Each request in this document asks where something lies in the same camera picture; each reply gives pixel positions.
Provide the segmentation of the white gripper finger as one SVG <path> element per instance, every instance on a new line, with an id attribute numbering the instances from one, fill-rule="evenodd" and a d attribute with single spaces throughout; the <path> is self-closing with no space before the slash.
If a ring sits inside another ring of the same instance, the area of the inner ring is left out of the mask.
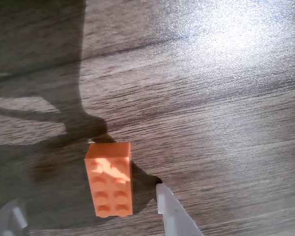
<path id="1" fill-rule="evenodd" d="M 22 200 L 14 199 L 0 209 L 0 236 L 22 236 L 27 226 L 28 217 Z"/>
<path id="2" fill-rule="evenodd" d="M 196 223 L 164 183 L 156 185 L 156 196 L 158 214 L 163 216 L 165 236 L 202 235 Z"/>

